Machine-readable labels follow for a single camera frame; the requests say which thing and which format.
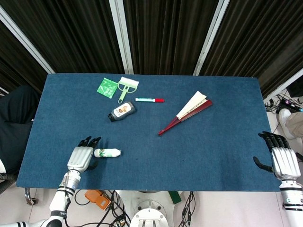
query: blue table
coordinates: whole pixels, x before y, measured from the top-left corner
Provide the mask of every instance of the blue table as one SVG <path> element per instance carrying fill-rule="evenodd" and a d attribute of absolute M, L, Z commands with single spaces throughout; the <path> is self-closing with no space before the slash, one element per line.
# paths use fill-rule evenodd
<path fill-rule="evenodd" d="M 137 112 L 111 122 L 107 115 L 121 91 L 112 99 L 97 93 L 104 77 L 118 82 L 121 75 L 48 75 L 17 186 L 57 188 L 79 141 L 102 136 L 99 147 L 123 155 L 99 159 L 96 169 L 82 175 L 80 189 L 278 191 L 279 181 L 252 159 L 271 163 L 258 136 L 270 128 L 256 79 L 127 75 L 140 82 L 125 97 Z M 197 90 L 214 105 L 159 137 Z M 165 103 L 136 103 L 135 97 Z"/>

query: robotic arm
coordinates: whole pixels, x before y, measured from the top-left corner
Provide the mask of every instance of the robotic arm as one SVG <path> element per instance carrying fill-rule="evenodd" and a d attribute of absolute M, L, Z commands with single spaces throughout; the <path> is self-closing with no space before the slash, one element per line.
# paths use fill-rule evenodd
<path fill-rule="evenodd" d="M 2 227 L 62 227 L 64 218 L 67 218 L 67 209 L 74 196 L 75 190 L 80 182 L 80 174 L 89 168 L 94 148 L 101 137 L 92 139 L 91 136 L 81 140 L 74 148 L 67 167 L 69 171 L 64 175 L 61 184 L 49 206 L 51 216 L 49 219 L 41 220 L 33 224 L 18 222 L 14 224 L 1 225 Z"/>
<path fill-rule="evenodd" d="M 281 181 L 280 191 L 283 198 L 283 208 L 291 227 L 301 227 L 303 223 L 303 188 L 296 182 L 301 176 L 295 152 L 290 149 L 287 140 L 280 135 L 264 131 L 259 134 L 271 153 L 272 166 L 262 164 L 253 157 L 255 164 L 266 170 Z"/>

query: white floor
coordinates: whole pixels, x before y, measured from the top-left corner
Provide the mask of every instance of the white floor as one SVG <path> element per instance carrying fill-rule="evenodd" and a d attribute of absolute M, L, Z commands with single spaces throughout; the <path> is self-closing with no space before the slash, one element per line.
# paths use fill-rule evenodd
<path fill-rule="evenodd" d="M 283 135 L 282 128 L 278 126 L 277 115 L 268 113 L 271 130 Z M 302 154 L 303 145 L 301 139 L 290 140 L 293 150 Z M 0 195 L 0 224 L 16 221 L 30 223 L 49 217 L 49 205 L 56 190 L 32 189 L 33 197 L 39 199 L 39 203 L 28 206 L 24 200 L 24 189 L 11 186 Z M 79 202 L 87 201 L 85 191 L 79 192 Z M 184 200 L 188 192 L 181 197 L 183 202 L 175 207 L 175 226 L 179 225 Z M 192 217 L 193 227 L 289 227 L 282 209 L 282 199 L 279 192 L 197 192 L 197 207 Z M 99 222 L 104 212 L 95 204 L 79 206 L 72 202 L 68 209 L 68 224 L 80 226 L 89 222 Z"/>

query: white bottle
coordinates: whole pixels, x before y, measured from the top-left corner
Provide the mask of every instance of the white bottle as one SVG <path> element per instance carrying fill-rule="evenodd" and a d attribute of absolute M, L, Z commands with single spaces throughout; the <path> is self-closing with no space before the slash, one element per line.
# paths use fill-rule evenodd
<path fill-rule="evenodd" d="M 114 149 L 96 149 L 94 151 L 95 157 L 118 157 L 121 155 L 121 151 Z"/>

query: white brush head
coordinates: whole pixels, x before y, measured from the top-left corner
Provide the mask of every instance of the white brush head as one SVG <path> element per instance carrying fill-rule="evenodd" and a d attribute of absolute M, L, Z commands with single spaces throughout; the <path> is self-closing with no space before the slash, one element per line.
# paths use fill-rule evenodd
<path fill-rule="evenodd" d="M 129 87 L 138 87 L 139 82 L 133 79 L 121 77 L 119 83 L 127 84 Z"/>

